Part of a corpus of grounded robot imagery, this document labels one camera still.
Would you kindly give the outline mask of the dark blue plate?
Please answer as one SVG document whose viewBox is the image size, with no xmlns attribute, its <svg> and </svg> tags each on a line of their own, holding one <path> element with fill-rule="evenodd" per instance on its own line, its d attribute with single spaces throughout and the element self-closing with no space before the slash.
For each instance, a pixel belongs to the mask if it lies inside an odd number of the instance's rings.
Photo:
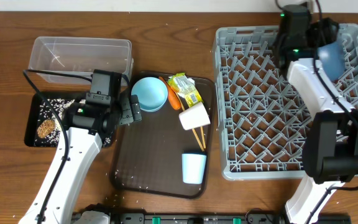
<svg viewBox="0 0 358 224">
<path fill-rule="evenodd" d="M 345 61 L 342 45 L 339 41 L 318 48 L 318 57 L 328 78 L 334 82 L 345 72 Z"/>
</svg>

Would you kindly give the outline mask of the light blue bowl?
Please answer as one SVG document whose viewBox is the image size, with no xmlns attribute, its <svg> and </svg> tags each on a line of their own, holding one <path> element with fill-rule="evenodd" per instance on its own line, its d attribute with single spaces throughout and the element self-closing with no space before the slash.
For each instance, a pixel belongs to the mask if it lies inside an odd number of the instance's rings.
<svg viewBox="0 0 358 224">
<path fill-rule="evenodd" d="M 154 77 L 141 78 L 134 84 L 132 95 L 138 97 L 141 110 L 158 111 L 168 98 L 168 90 L 163 81 Z"/>
</svg>

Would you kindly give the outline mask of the white rice pile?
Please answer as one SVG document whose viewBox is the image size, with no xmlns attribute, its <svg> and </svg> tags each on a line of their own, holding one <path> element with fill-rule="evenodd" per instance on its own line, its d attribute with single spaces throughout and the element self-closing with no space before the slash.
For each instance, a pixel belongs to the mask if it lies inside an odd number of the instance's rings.
<svg viewBox="0 0 358 224">
<path fill-rule="evenodd" d="M 52 105 L 53 109 L 57 112 L 58 117 L 63 121 L 63 114 L 64 112 L 75 103 L 75 100 L 65 100 L 61 98 L 57 99 L 48 99 L 48 102 Z M 37 135 L 37 128 L 42 124 L 43 121 L 46 119 L 52 119 L 55 122 L 55 129 L 52 133 L 50 133 L 45 138 L 39 138 Z M 59 139 L 60 139 L 60 132 L 62 131 L 61 126 L 53 114 L 51 109 L 46 105 L 43 101 L 40 104 L 40 111 L 37 118 L 37 127 L 35 130 L 35 138 L 34 142 L 31 143 L 31 146 L 35 147 L 55 147 L 57 146 Z"/>
</svg>

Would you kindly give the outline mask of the brown food scrap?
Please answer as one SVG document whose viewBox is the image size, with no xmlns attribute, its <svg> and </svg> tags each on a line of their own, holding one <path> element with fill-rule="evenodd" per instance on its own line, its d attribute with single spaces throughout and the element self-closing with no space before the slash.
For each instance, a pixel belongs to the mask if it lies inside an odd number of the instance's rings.
<svg viewBox="0 0 358 224">
<path fill-rule="evenodd" d="M 52 119 L 46 119 L 42 124 L 37 128 L 37 135 L 39 138 L 45 138 L 55 129 L 55 122 Z"/>
</svg>

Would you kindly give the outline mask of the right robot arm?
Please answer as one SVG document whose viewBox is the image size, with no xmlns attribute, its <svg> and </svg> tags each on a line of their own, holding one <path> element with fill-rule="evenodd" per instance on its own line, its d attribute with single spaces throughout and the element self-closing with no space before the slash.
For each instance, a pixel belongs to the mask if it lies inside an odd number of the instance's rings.
<svg viewBox="0 0 358 224">
<path fill-rule="evenodd" d="M 302 151 L 305 175 L 285 204 L 284 223 L 319 222 L 330 196 L 350 191 L 349 182 L 358 175 L 358 109 L 333 84 L 345 71 L 338 32 L 338 23 L 328 17 L 313 22 L 306 6 L 281 8 L 274 64 L 313 120 Z"/>
</svg>

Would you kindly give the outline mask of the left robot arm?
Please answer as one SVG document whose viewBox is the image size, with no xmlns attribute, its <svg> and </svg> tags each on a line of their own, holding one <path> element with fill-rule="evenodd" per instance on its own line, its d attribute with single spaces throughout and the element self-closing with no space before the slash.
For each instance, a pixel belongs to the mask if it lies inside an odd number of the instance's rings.
<svg viewBox="0 0 358 224">
<path fill-rule="evenodd" d="M 70 223 L 85 177 L 103 142 L 120 125 L 140 121 L 140 107 L 130 89 L 121 91 L 127 75 L 94 70 L 84 103 L 72 103 L 59 115 L 36 87 L 30 86 L 49 107 L 61 127 L 53 161 L 21 223 Z"/>
</svg>

